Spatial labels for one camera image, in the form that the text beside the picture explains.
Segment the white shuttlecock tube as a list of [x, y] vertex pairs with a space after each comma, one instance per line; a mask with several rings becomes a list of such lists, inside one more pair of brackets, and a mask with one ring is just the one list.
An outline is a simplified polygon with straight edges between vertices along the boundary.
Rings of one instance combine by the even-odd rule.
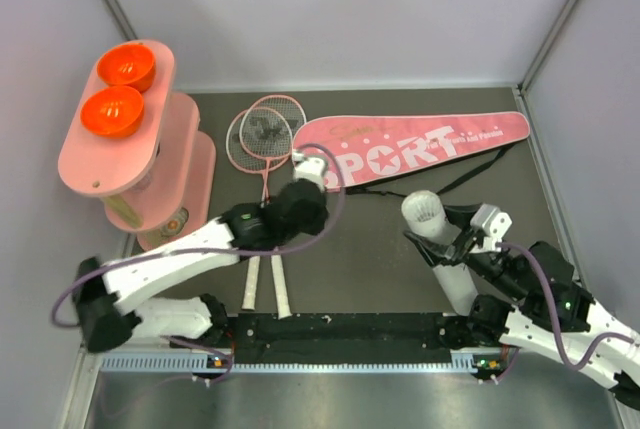
[[[418, 236], [420, 242], [448, 246], [459, 233], [459, 230], [448, 222], [439, 196], [431, 191], [421, 190], [408, 195], [401, 204], [401, 213], [411, 234]], [[474, 299], [478, 296], [469, 269], [464, 264], [451, 266], [428, 262], [428, 265], [432, 268], [454, 312], [467, 316]]]

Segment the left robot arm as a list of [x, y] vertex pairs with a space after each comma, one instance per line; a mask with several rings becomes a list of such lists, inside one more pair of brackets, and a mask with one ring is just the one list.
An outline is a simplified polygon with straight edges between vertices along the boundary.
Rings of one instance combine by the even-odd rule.
[[325, 188], [297, 179], [265, 203], [238, 204], [145, 254], [109, 263], [83, 260], [72, 303], [86, 348], [103, 353], [131, 339], [156, 337], [220, 343], [228, 318], [215, 296], [169, 299], [162, 292], [254, 254], [271, 254], [300, 234], [316, 236], [327, 218]]

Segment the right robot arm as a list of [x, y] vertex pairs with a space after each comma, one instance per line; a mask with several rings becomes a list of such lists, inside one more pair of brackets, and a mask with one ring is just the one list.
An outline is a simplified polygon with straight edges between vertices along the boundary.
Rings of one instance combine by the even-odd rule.
[[490, 204], [444, 206], [428, 191], [405, 199], [405, 233], [481, 345], [525, 349], [580, 372], [639, 407], [639, 333], [574, 278], [554, 246], [509, 243], [511, 217]]

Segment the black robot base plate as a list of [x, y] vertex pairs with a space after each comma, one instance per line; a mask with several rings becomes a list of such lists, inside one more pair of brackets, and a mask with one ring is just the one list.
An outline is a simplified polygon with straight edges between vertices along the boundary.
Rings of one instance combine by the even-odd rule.
[[442, 362], [452, 350], [500, 346], [466, 317], [442, 313], [247, 313], [190, 342], [232, 348], [244, 363]]

